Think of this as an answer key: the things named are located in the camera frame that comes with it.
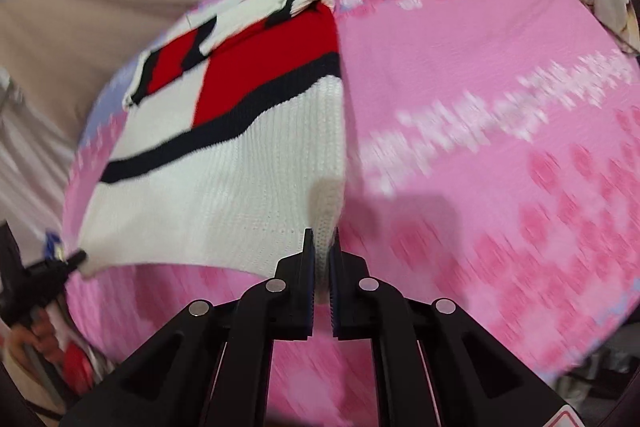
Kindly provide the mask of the person's hand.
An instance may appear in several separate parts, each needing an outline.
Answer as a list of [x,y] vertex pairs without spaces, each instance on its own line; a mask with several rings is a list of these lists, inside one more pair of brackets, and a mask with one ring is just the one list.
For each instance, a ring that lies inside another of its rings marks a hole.
[[8,350],[11,357],[26,372],[37,377],[35,367],[26,353],[26,346],[34,348],[52,364],[63,362],[64,352],[58,343],[55,328],[46,310],[37,309],[32,318],[32,325],[28,327],[22,324],[12,326],[8,340]]

